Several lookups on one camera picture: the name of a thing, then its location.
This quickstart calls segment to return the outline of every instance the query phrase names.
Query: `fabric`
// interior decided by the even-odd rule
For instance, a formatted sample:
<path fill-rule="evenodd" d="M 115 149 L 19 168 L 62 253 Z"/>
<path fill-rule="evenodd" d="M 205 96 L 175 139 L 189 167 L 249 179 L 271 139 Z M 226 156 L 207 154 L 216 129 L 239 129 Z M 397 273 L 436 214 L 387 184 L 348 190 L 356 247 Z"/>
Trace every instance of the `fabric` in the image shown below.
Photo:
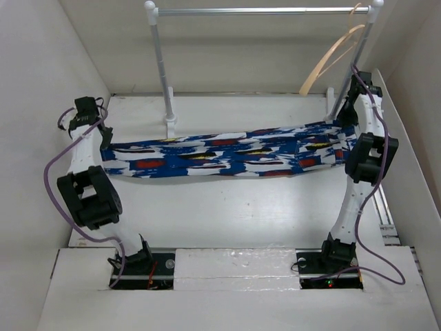
<path fill-rule="evenodd" d="M 101 151 L 105 171 L 129 177 L 280 176 L 342 164 L 354 127 L 336 121 L 295 128 L 113 143 Z"/>

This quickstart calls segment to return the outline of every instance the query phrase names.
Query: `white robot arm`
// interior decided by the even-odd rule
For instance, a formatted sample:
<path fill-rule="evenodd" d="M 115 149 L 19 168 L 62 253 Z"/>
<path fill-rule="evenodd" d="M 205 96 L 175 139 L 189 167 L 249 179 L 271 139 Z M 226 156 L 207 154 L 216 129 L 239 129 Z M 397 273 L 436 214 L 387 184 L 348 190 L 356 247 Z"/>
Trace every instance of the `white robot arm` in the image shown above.
<path fill-rule="evenodd" d="M 76 113 L 71 111 L 61 121 L 61 128 L 69 131 L 73 141 L 84 135 L 99 118 L 99 109 L 94 98 L 75 100 Z M 100 148 L 106 148 L 112 138 L 112 129 L 104 124 L 97 126 L 72 150 L 72 161 L 68 174 L 58 178 L 57 186 L 72 218 L 79 227 L 86 226 L 105 237 L 117 237 L 124 245 L 126 266 L 148 272 L 153 258 L 147 242 L 141 235 L 130 231 L 122 224 L 119 215 L 123 212 L 118 193 L 103 169 Z M 110 262 L 119 267 L 121 251 L 116 260 Z"/>
<path fill-rule="evenodd" d="M 372 85 L 371 74 L 358 74 L 373 95 L 378 114 L 382 116 L 382 91 Z M 375 114 L 366 90 L 352 77 L 345 104 L 338 115 L 342 125 L 359 124 L 360 134 L 345 165 L 347 189 L 337 222 L 322 245 L 321 260 L 326 273 L 338 272 L 351 265 L 356 256 L 356 221 L 366 197 L 378 182 L 383 158 L 386 157 L 383 178 L 398 149 L 398 140 L 389 137 L 384 155 L 384 127 Z"/>

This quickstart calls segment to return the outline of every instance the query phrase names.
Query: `purple cable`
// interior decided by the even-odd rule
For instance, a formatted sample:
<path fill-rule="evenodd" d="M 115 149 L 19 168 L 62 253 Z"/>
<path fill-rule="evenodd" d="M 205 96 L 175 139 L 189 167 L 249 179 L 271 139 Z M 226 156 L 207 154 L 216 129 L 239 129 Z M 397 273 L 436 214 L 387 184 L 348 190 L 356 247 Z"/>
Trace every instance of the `purple cable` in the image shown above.
<path fill-rule="evenodd" d="M 57 162 L 62 156 L 64 156 L 66 153 L 68 153 L 71 149 L 73 149 L 73 147 L 75 147 L 81 140 L 83 140 L 84 137 L 86 137 L 89 133 L 91 133 L 91 131 L 93 129 L 95 129 L 97 126 L 99 126 L 100 124 L 102 124 L 104 122 L 104 120 L 107 118 L 108 115 L 108 111 L 107 109 L 105 109 L 103 106 L 99 106 L 102 110 L 104 110 L 104 116 L 97 121 L 94 125 L 92 125 L 90 128 L 88 128 L 82 136 L 80 136 L 76 141 L 72 142 L 67 148 L 65 148 L 61 153 L 59 153 L 57 156 L 55 156 L 52 160 L 49 161 L 49 163 L 46 165 L 46 167 L 44 168 L 44 173 L 43 173 L 43 178 L 44 178 L 44 186 L 46 188 L 46 192 L 48 193 L 48 196 L 51 200 L 51 202 L 54 204 L 55 208 L 59 211 L 59 213 L 61 214 L 61 216 L 66 220 L 66 222 L 69 223 L 70 226 L 73 227 L 73 229 L 75 231 L 77 231 L 81 236 L 83 236 L 84 238 L 86 238 L 87 240 L 90 240 L 94 243 L 104 243 L 106 241 L 110 241 L 110 240 L 115 240 L 116 243 L 119 245 L 120 250 L 121 250 L 121 267 L 118 273 L 118 277 L 116 278 L 116 280 L 110 284 L 110 287 L 113 288 L 121 279 L 121 276 L 123 274 L 124 271 L 124 267 L 125 267 L 125 250 L 124 250 L 124 245 L 123 243 L 121 243 L 121 240 L 118 237 L 108 237 L 108 238 L 104 238 L 104 239 L 97 239 L 94 237 L 91 237 L 90 235 L 88 235 L 87 233 L 85 233 L 84 231 L 82 231 L 82 229 L 80 229 L 80 227 L 75 224 L 74 220 L 70 218 L 70 216 L 68 214 L 66 214 L 66 212 L 64 211 L 64 209 L 61 207 L 61 205 L 59 204 L 59 202 L 57 201 L 57 198 L 54 196 L 54 193 L 50 187 L 49 184 L 49 169 L 50 167 L 52 167 L 54 165 L 55 162 Z M 73 110 L 74 108 L 70 108 L 68 110 L 66 110 L 59 118 L 58 120 L 58 124 L 61 123 L 61 120 L 63 119 L 63 117 L 70 112 L 71 110 Z"/>
<path fill-rule="evenodd" d="M 377 192 L 378 188 L 380 187 L 382 178 L 383 178 L 383 174 L 384 174 L 384 169 L 386 169 L 386 160 L 387 160 L 387 150 L 388 150 L 388 145 L 389 145 L 389 131 L 387 129 L 387 124 L 384 121 L 384 119 L 380 116 L 380 114 L 378 114 L 378 110 L 377 107 L 375 105 L 375 99 L 371 93 L 371 91 L 368 89 L 368 87 L 366 86 L 366 84 L 364 83 L 364 81 L 360 78 L 360 76 L 358 75 L 358 68 L 356 67 L 355 64 L 351 64 L 351 69 L 353 72 L 353 75 L 355 78 L 357 78 L 358 83 L 360 83 L 360 85 L 366 90 L 367 95 L 369 96 L 369 99 L 372 102 L 372 109 L 375 113 L 375 116 L 377 117 L 377 119 L 381 122 L 381 124 L 383 125 L 384 128 L 384 150 L 383 150 L 383 158 L 381 160 L 381 167 L 380 167 L 380 174 L 378 175 L 378 179 L 377 182 L 373 188 L 373 190 L 371 191 L 371 193 L 369 193 L 367 195 L 367 197 L 365 198 L 365 200 L 362 202 L 361 206 L 360 206 L 360 210 L 358 212 L 358 216 L 356 219 L 356 239 L 357 242 L 360 244 L 360 246 L 367 251 L 368 253 L 372 254 L 373 256 L 377 257 L 378 259 L 384 261 L 385 263 L 389 264 L 397 273 L 398 275 L 401 277 L 401 281 L 396 281 L 395 279 L 389 278 L 388 276 L 385 276 L 383 274 L 380 274 L 378 271 L 372 270 L 370 268 L 366 268 L 366 267 L 360 267 L 360 266 L 356 266 L 356 267 L 350 267 L 350 268 L 346 268 L 344 270 L 341 270 L 339 272 L 336 272 L 334 274 L 327 274 L 325 276 L 321 276 L 321 277 L 317 277 L 317 278 L 313 278 L 312 280 L 314 281 L 319 281 L 321 279 L 326 279 L 329 277 L 333 277 L 333 276 L 340 276 L 343 272 L 347 272 L 347 271 L 351 271 L 351 270 L 364 270 L 364 271 L 368 271 L 371 272 L 373 274 L 376 274 L 379 277 L 382 277 L 384 279 L 386 279 L 387 281 L 390 281 L 394 284 L 397 285 L 404 285 L 406 283 L 406 279 L 404 277 L 404 275 L 402 274 L 402 272 L 400 271 L 400 269 L 398 269 L 392 262 L 388 261 L 386 258 L 382 257 L 381 255 L 375 253 L 374 251 L 370 250 L 368 247 L 366 247 L 366 245 L 361 241 L 360 239 L 360 234 L 358 231 L 358 228 L 360 226 L 360 220 L 361 220 L 361 215 L 362 215 L 362 211 L 365 208 L 368 200 L 375 194 L 375 192 Z"/>

